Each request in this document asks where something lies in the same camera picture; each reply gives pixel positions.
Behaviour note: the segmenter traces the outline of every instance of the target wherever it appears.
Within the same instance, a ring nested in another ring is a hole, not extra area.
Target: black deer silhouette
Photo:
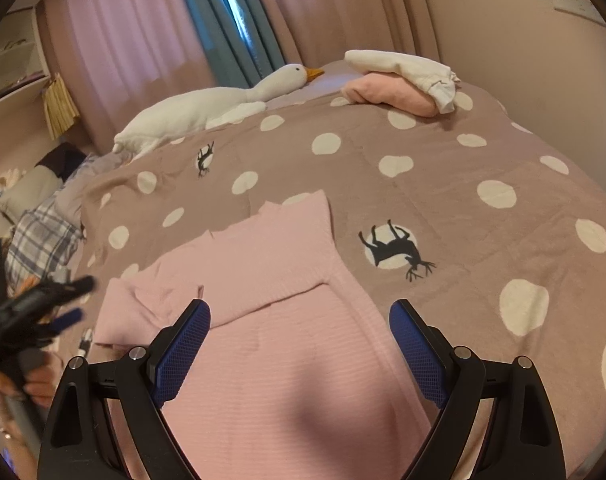
[[[432,267],[436,267],[432,262],[425,262],[420,257],[419,250],[416,248],[416,244],[410,240],[410,234],[401,227],[394,227],[392,225],[392,221],[388,220],[387,225],[389,225],[389,229],[394,235],[394,239],[389,241],[387,244],[376,240],[376,226],[372,226],[372,243],[368,243],[363,237],[363,232],[358,233],[358,237],[360,241],[363,242],[365,247],[369,248],[372,251],[372,256],[374,256],[374,263],[378,267],[378,264],[384,260],[388,260],[392,256],[397,256],[398,254],[403,254],[407,263],[410,264],[410,270],[405,274],[405,278],[409,278],[410,283],[414,278],[422,278],[416,274],[416,271],[419,268],[419,265],[425,267],[425,277],[432,271]]]
[[[209,165],[212,162],[212,157],[214,156],[214,141],[211,144],[208,144],[208,148],[203,151],[205,148],[201,148],[198,150],[198,176],[203,176],[209,173]]]

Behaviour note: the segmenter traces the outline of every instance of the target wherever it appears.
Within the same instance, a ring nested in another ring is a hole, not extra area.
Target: pink curtain
[[[288,62],[321,66],[358,49],[438,59],[425,0],[262,0]]]
[[[46,55],[101,153],[144,108],[215,86],[184,0],[44,0],[44,9]]]

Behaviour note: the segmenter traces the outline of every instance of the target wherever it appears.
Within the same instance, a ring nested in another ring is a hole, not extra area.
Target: blue gripper pad
[[[80,308],[73,308],[62,316],[57,317],[49,324],[49,329],[56,334],[64,332],[71,326],[83,320],[83,311]]]
[[[180,387],[209,331],[211,316],[208,304],[201,301],[174,337],[156,366],[152,399],[158,408],[179,394]]]
[[[399,301],[395,302],[389,311],[389,327],[423,396],[443,408],[449,397],[445,388],[445,370],[427,339]]]

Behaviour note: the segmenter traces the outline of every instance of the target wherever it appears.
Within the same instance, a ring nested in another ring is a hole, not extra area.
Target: metal screw
[[[524,355],[522,355],[521,357],[519,357],[518,359],[516,359],[516,362],[522,368],[525,368],[525,370],[529,370],[532,366],[534,366],[534,363],[532,362],[532,359],[530,359],[529,357],[525,357]]]
[[[454,355],[460,359],[469,359],[472,351],[467,346],[457,346],[454,348]]]
[[[72,357],[67,366],[69,366],[72,370],[76,370],[77,368],[80,368],[81,366],[83,366],[83,363],[85,362],[85,359],[83,359],[82,357]]]
[[[145,357],[146,353],[147,353],[147,351],[145,351],[145,349],[142,346],[137,346],[135,348],[132,348],[129,351],[129,357],[131,359],[134,359],[134,361],[136,361],[137,359],[140,359],[141,357]]]

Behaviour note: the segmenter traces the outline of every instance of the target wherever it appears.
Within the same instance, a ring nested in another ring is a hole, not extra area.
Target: blue curtain
[[[185,0],[221,86],[250,88],[285,60],[260,0]]]

